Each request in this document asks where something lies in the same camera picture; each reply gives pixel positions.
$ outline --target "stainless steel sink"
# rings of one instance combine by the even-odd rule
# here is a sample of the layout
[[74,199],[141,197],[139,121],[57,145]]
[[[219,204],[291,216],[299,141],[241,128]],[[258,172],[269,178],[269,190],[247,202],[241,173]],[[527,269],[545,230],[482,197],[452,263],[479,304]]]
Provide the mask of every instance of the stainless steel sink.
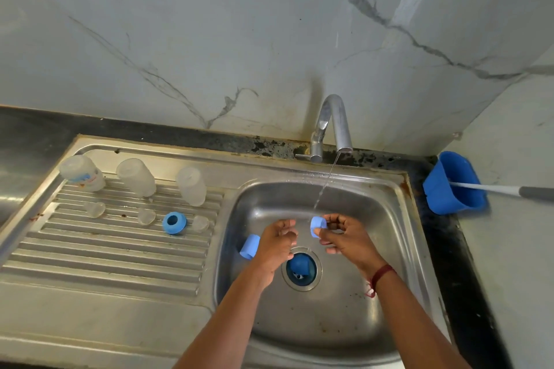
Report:
[[[264,292],[245,367],[403,367],[378,298],[340,255],[310,236],[309,220],[339,211],[360,219],[378,249],[447,336],[440,292],[402,173],[336,167],[316,211],[328,165],[82,136],[64,157],[90,156],[107,186],[83,193],[57,170],[0,231],[0,354],[57,367],[169,367],[207,322],[247,261],[246,236],[270,222],[297,220],[295,253],[310,257],[313,278],[298,285],[284,264]],[[138,157],[156,178],[152,202],[115,176]],[[208,186],[204,205],[184,203],[177,171],[192,165]],[[83,210],[106,203],[99,219]],[[137,207],[156,211],[148,227]],[[172,210],[210,226],[170,236]]]

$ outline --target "drain strainer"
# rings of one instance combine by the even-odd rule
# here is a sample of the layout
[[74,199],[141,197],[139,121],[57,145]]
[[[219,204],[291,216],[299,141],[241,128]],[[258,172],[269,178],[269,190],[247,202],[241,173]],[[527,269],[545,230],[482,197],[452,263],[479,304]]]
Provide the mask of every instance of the drain strainer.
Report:
[[308,291],[321,280],[321,263],[317,256],[305,247],[294,247],[292,260],[281,266],[285,282],[295,290]]

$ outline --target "faucet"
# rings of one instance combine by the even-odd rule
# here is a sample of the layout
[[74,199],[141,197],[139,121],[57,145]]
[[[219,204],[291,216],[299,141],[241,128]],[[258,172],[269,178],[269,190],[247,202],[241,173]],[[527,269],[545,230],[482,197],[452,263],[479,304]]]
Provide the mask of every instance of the faucet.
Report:
[[352,140],[350,139],[350,130],[346,120],[345,105],[342,98],[338,95],[329,95],[323,101],[319,117],[315,124],[315,130],[310,139],[310,150],[306,155],[296,154],[298,159],[309,159],[312,162],[322,162],[323,160],[323,137],[329,121],[333,117],[333,128],[335,129],[335,141],[338,153],[352,152]]

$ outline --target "person's left hand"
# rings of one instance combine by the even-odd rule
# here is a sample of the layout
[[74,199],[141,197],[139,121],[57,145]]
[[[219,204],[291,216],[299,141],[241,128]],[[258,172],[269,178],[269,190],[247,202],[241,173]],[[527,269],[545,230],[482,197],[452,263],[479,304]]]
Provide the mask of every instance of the person's left hand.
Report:
[[275,270],[294,256],[290,248],[296,245],[298,237],[295,224],[294,219],[282,219],[267,226],[261,234],[258,251],[250,265],[260,271],[264,288],[273,281]]

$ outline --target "ridged drainboard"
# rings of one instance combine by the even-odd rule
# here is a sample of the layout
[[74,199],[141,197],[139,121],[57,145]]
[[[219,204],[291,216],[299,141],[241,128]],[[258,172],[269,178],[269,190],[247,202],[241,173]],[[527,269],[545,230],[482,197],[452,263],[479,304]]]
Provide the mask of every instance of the ridged drainboard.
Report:
[[[156,185],[149,202],[136,198],[110,174],[106,188],[96,193],[65,184],[1,271],[36,280],[195,296],[224,190],[209,187],[206,202],[193,207],[184,202],[175,185],[159,181]],[[87,217],[87,201],[105,203],[105,213],[97,219]],[[139,207],[156,211],[156,221],[141,226],[136,219]],[[161,221],[172,211],[188,219],[183,235],[163,231]],[[210,224],[193,232],[192,222],[199,215]]]

